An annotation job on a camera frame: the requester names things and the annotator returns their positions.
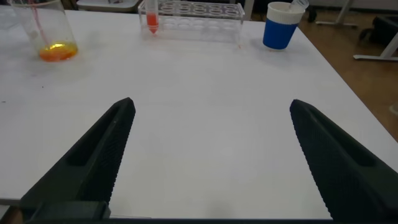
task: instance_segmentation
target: orange liquid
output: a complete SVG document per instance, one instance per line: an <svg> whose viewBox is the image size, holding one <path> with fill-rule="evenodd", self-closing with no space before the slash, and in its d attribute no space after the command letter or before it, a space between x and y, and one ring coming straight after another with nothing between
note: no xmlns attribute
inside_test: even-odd
<svg viewBox="0 0 398 224"><path fill-rule="evenodd" d="M159 22L157 21L157 16L155 13L148 13L147 14L147 23L149 30L155 34L157 28L159 27Z"/></svg>
<svg viewBox="0 0 398 224"><path fill-rule="evenodd" d="M70 59L78 52L77 46L70 42L57 42L50 47L40 50L39 56L46 62L58 62L60 60Z"/></svg>

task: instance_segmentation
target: white cup rim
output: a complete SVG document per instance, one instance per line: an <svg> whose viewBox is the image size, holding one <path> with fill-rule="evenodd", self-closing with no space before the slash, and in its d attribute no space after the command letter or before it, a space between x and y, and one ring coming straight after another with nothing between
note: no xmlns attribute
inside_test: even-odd
<svg viewBox="0 0 398 224"><path fill-rule="evenodd" d="M303 11L300 12L287 12L287 11L283 11L280 9L276 9L275 6L273 5L290 5L290 3L288 2L271 2L268 4L268 8L272 9L275 12L281 13L281 14L285 14L285 15L299 15L299 14L303 14L305 12L305 9L303 9Z"/></svg>

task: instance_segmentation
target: test tube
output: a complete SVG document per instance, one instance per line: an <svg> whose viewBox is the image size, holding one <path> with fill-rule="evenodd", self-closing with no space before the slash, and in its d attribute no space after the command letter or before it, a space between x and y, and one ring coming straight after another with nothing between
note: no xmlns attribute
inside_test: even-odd
<svg viewBox="0 0 398 224"><path fill-rule="evenodd" d="M155 34L159 28L159 5L157 0L146 0L148 29Z"/></svg>
<svg viewBox="0 0 398 224"><path fill-rule="evenodd" d="M293 11L294 9L306 9L310 3L308 0L293 0L292 3L290 4L290 10Z"/></svg>

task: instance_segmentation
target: orange liquid in test tube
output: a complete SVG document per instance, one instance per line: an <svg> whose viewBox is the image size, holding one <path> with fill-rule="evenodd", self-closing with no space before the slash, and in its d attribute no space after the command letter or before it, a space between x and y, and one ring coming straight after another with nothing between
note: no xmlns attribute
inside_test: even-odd
<svg viewBox="0 0 398 224"><path fill-rule="evenodd" d="M147 13L147 23L148 23L148 28L149 30L155 34L157 31L157 28L159 27L159 22L157 20L157 14L148 12Z"/></svg>

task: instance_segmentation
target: glass beaker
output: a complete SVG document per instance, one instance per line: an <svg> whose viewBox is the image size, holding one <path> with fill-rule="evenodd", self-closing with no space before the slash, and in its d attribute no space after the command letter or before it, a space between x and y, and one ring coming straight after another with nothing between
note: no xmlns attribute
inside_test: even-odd
<svg viewBox="0 0 398 224"><path fill-rule="evenodd" d="M77 54L61 0L9 0L39 57L47 62Z"/></svg>

